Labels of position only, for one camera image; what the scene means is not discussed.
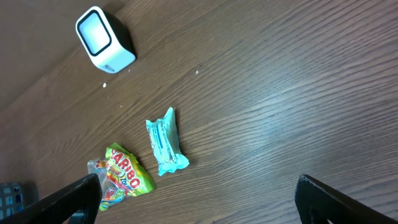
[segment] white cube device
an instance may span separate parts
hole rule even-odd
[[[105,72],[118,73],[136,59],[128,30],[98,6],[77,20],[76,33],[93,64]]]

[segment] teal packet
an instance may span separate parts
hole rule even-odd
[[[186,168],[189,161],[181,154],[174,109],[169,108],[165,116],[155,122],[147,120],[146,125],[150,144],[159,164],[159,176]]]

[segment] brown tabletop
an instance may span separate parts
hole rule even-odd
[[[157,189],[98,223],[298,223],[302,173],[398,218],[397,1],[133,1],[116,16],[137,61],[110,75],[79,45],[2,110],[0,182],[44,197],[118,142]],[[159,177],[145,120],[169,106],[191,164]]]

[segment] light blue wrapper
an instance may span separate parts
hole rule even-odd
[[[155,122],[147,120],[146,124],[150,143],[159,164],[159,176],[166,172],[174,173],[177,169],[186,168],[189,161],[181,154],[174,109],[169,108],[164,118]]]

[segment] candy packet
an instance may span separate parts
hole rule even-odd
[[[159,164],[159,176],[166,172],[174,173],[177,169],[184,169],[189,165],[188,159],[181,154],[173,108],[169,108],[165,116],[155,122],[147,120],[146,126],[150,144]]]
[[[101,211],[124,197],[138,196],[155,189],[155,183],[137,158],[117,143],[106,148],[104,160],[92,160],[87,163],[88,172],[99,177],[103,198]]]

